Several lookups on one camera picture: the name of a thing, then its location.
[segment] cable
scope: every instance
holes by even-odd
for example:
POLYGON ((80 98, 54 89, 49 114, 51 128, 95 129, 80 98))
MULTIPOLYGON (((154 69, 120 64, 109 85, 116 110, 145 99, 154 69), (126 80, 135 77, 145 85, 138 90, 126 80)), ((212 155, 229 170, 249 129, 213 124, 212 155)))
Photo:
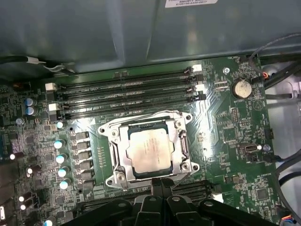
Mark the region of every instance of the cable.
POLYGON ((268 100, 287 100, 287 99, 292 99, 293 98, 292 94, 290 94, 290 93, 277 94, 277 95, 266 94, 265 97, 268 100))
POLYGON ((297 151, 295 154, 293 154, 292 156, 286 158, 288 159, 286 162, 284 162, 282 165, 280 165, 275 172, 272 174, 272 179, 275 185, 275 190, 279 195, 279 198, 281 200, 281 202, 284 204, 284 206, 286 208, 288 208, 290 210, 290 212, 292 213, 292 217, 297 221, 298 224, 301 225, 301 218, 297 215, 297 213, 292 209, 292 207, 290 206, 290 204, 288 203, 288 201, 286 200, 280 184, 279 184, 279 175, 282 171, 286 170, 287 168, 293 166, 294 164, 298 163, 301 161, 301 149, 299 151, 297 151))
POLYGON ((289 39, 289 38, 293 38, 293 37, 298 37, 298 36, 301 36, 301 33, 289 34, 289 35, 286 35, 286 36, 277 38, 277 39, 275 39, 275 40, 273 40, 273 41, 270 41, 269 43, 265 44, 264 46, 259 47, 259 48, 256 49, 256 50, 251 54, 251 56, 249 57, 249 66, 250 66, 251 68, 253 68, 256 72, 262 74, 263 71, 262 71, 260 68, 258 68, 258 67, 255 65, 255 63, 253 62, 253 58, 256 56, 256 54, 258 54, 258 53, 259 53, 260 51, 262 51, 263 49, 265 49, 265 48, 267 48, 267 47, 269 47, 269 46, 271 46, 271 45, 273 45, 273 44, 275 44, 275 43, 277 43, 277 42, 279 42, 279 41, 283 41, 283 40, 285 40, 285 39, 289 39))
POLYGON ((264 88, 269 89, 298 71, 301 71, 301 61, 296 61, 281 71, 275 73, 272 78, 264 82, 264 88))
POLYGON ((296 177, 300 177, 301 176, 301 171, 297 171, 297 172, 293 172, 290 174, 285 175, 284 177, 282 177, 279 180, 279 185, 282 186, 283 184, 285 184, 287 181, 296 178, 296 177))

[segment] integrated circuit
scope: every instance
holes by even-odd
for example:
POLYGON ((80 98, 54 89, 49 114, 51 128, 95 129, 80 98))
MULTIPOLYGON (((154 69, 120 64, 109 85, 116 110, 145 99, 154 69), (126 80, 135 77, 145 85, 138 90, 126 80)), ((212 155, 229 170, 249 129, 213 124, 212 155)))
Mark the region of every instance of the integrated circuit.
POLYGON ((65 198, 63 196, 56 198, 56 203, 57 204, 63 204, 64 202, 65 202, 65 198))
POLYGON ((257 194, 257 199, 258 200, 264 200, 264 199, 267 199, 269 197, 269 193, 268 193, 266 188, 257 190, 256 194, 257 194))

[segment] blue-top capacitor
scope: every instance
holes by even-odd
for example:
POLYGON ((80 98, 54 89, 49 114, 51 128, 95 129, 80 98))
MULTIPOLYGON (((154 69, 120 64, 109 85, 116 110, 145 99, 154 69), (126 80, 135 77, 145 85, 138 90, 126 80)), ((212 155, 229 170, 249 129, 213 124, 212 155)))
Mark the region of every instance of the blue-top capacitor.
POLYGON ((37 101, 35 99, 32 99, 32 98, 26 98, 24 100, 24 103, 28 107, 37 105, 37 101))
POLYGON ((36 108, 34 108, 34 107, 28 107, 28 108, 26 108, 25 113, 26 113, 27 115, 33 115, 33 116, 35 116, 35 115, 37 115, 39 112, 38 112, 38 110, 37 110, 36 108))

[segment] white connector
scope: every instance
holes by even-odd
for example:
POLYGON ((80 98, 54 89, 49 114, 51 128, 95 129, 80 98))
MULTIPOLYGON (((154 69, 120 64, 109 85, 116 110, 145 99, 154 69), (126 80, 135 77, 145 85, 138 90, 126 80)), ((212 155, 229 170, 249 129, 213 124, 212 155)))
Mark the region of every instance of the white connector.
POLYGON ((56 90, 56 84, 55 83, 46 83, 45 84, 46 91, 54 91, 56 90))
POLYGON ((54 103, 54 104, 48 104, 48 110, 51 111, 57 111, 59 110, 58 108, 58 104, 54 103))

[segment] microchip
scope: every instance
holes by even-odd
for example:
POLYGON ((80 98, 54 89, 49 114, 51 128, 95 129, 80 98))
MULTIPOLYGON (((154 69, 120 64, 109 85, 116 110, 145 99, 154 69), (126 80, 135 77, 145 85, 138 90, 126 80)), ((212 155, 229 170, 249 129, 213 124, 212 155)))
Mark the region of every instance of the microchip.
POLYGON ((69 222, 74 219, 74 214, 72 211, 66 212, 65 221, 69 222))
POLYGON ((269 197, 269 194, 268 194, 268 191, 266 188, 259 189, 256 191, 256 193, 257 193, 258 200, 267 199, 269 197))
POLYGON ((77 140, 85 139, 89 137, 89 133, 88 132, 77 133, 75 134, 75 137, 77 140))
POLYGON ((89 170, 89 171, 85 171, 83 173, 81 173, 81 178, 83 180, 91 180, 93 177, 93 171, 89 170))
POLYGON ((132 133, 129 144, 127 154, 136 173, 155 172, 171 167, 174 145, 164 128, 132 133))
POLYGON ((233 176, 232 181, 234 184, 239 184, 239 176, 233 176))
POLYGON ((230 184, 232 182, 230 177, 225 177, 226 184, 230 184))
POLYGON ((60 211, 56 213, 56 218, 63 218, 64 217, 64 211, 60 211))
POLYGON ((65 198, 63 196, 56 198, 57 204, 63 204, 65 202, 65 198))
POLYGON ((83 161, 81 164, 80 164, 80 169, 81 170, 88 170, 92 167, 92 161, 83 161))
POLYGON ((51 154, 46 154, 45 155, 45 160, 46 161, 52 161, 53 160, 53 156, 51 154))
POLYGON ((1 103, 8 104, 9 103, 8 98, 7 97, 1 98, 1 103))
POLYGON ((50 114, 49 118, 50 118, 50 121, 57 121, 57 115, 56 114, 50 114))
POLYGON ((16 140, 16 139, 18 139, 18 135, 17 135, 16 133, 10 133, 10 134, 8 135, 8 138, 9 138, 10 140, 16 140))
POLYGON ((45 94, 41 94, 38 96, 38 101, 44 101, 46 100, 45 94))
POLYGON ((48 101, 55 101, 55 94, 53 92, 47 93, 48 101))
POLYGON ((41 112, 40 116, 41 116, 41 119, 48 119, 48 113, 47 112, 41 112))
POLYGON ((34 143, 33 136, 27 137, 25 140, 26 140, 26 143, 27 143, 27 144, 32 144, 32 143, 34 143))
POLYGON ((81 153, 79 153, 79 160, 90 158, 90 153, 91 152, 81 152, 81 153))
POLYGON ((84 189, 85 190, 92 190, 93 187, 94 187, 94 181, 93 180, 84 182, 84 189))
POLYGON ((34 184, 36 185, 36 187, 40 187, 40 186, 42 186, 42 181, 41 180, 35 180, 34 184))

